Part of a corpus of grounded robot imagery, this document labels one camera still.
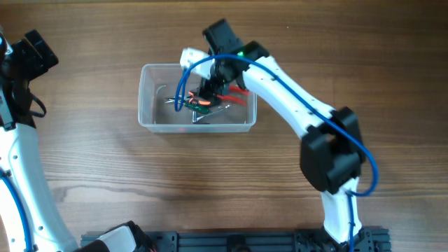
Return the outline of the red handled snips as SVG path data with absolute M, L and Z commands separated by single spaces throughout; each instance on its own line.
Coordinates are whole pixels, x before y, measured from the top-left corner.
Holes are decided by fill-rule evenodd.
M 246 98 L 249 95 L 248 90 L 243 90 L 237 85 L 231 85 L 227 94 L 217 94 L 217 98 L 224 102 L 233 104 L 246 105 Z

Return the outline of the orange black needle-nose pliers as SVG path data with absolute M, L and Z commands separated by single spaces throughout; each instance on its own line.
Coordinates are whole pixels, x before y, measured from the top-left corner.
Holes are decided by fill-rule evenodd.
M 192 104 L 192 105 L 205 106 L 205 107 L 211 108 L 211 107 L 220 105 L 222 103 L 222 99 L 217 96 L 203 98 L 203 97 L 198 96 L 196 92 L 189 92 L 184 97 L 179 95 L 178 102 L 180 102 L 183 105 Z

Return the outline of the green handled screwdriver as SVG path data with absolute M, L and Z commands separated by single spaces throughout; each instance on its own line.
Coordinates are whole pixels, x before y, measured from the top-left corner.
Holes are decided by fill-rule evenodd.
M 201 113 L 201 114 L 208 114 L 210 112 L 209 108 L 200 104 L 192 104 L 188 101 L 184 102 L 184 106 L 196 113 Z

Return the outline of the small silver wrench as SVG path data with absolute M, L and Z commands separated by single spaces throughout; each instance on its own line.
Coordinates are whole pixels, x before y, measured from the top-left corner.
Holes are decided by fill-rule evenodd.
M 231 106 L 232 106 L 231 104 L 228 104 L 228 105 L 225 105 L 225 106 L 219 106 L 215 111 L 211 111 L 208 114 L 203 114 L 203 115 L 200 115 L 200 116 L 197 115 L 197 112 L 193 112 L 192 113 L 192 123 L 196 124 L 199 121 L 201 121 L 202 119 L 205 119 L 205 118 L 217 115 L 220 112 L 225 111 L 226 109 L 230 108 Z

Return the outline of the clear plastic container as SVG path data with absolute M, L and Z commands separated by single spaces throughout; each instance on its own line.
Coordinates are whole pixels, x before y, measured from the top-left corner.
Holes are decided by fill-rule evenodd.
M 184 107 L 174 110 L 174 95 L 182 76 L 179 64 L 146 64 L 141 70 L 138 98 L 139 124 L 152 133 L 238 133 L 247 132 L 256 123 L 257 96 L 250 92 L 246 105 L 224 101 L 219 106 L 232 106 L 198 123 L 209 123 L 205 132 L 179 132 L 177 125 L 191 124 L 193 111 Z

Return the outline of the red black handled screwdriver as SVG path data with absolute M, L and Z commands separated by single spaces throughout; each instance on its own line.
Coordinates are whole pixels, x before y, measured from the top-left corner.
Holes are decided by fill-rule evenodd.
M 205 132 L 209 126 L 210 124 L 206 122 L 177 125 L 177 128 L 179 132 Z

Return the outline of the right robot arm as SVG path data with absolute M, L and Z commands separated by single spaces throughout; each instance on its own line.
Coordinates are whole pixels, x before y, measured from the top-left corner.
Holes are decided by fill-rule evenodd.
M 209 51 L 193 61 L 193 72 L 203 77 L 200 97 L 214 103 L 234 81 L 266 101 L 301 141 L 300 168 L 321 194 L 325 238 L 336 248 L 353 249 L 362 228 L 357 187 L 368 156 L 356 114 L 313 97 L 259 43 L 243 43 L 226 20 L 213 23 L 202 34 Z

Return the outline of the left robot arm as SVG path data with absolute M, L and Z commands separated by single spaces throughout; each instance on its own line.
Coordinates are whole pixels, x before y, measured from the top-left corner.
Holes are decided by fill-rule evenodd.
M 47 110 L 32 80 L 59 62 L 36 31 L 10 44 L 1 38 L 1 219 L 11 251 L 156 251 L 134 222 L 111 228 L 79 246 L 50 193 L 39 153 L 35 118 Z

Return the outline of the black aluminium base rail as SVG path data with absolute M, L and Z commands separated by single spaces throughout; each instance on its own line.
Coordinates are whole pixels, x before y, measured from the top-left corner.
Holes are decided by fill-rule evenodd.
M 286 251 L 324 252 L 349 251 L 349 242 L 337 245 L 324 229 L 305 229 L 293 232 L 208 232 L 177 233 L 147 232 L 155 244 L 155 251 L 172 252 L 231 252 L 243 251 Z M 354 236 L 353 251 L 391 252 L 389 230 L 379 227 L 363 227 Z

